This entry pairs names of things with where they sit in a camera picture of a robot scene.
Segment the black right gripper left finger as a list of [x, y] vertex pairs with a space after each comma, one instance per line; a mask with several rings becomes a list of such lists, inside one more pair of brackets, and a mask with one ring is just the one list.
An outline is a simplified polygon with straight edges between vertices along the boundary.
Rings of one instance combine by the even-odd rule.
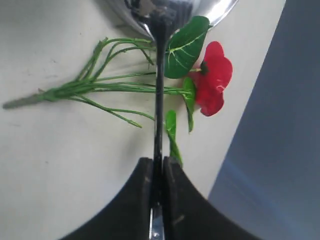
[[64, 240], [148, 240], [153, 161], [139, 159], [129, 179], [96, 216]]

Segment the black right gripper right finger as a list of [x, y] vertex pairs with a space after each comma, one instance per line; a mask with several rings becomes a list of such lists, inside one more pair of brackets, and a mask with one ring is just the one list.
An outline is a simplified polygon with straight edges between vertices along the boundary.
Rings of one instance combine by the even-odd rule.
[[173, 157], [163, 160], [162, 194], [166, 240], [258, 239], [214, 208]]

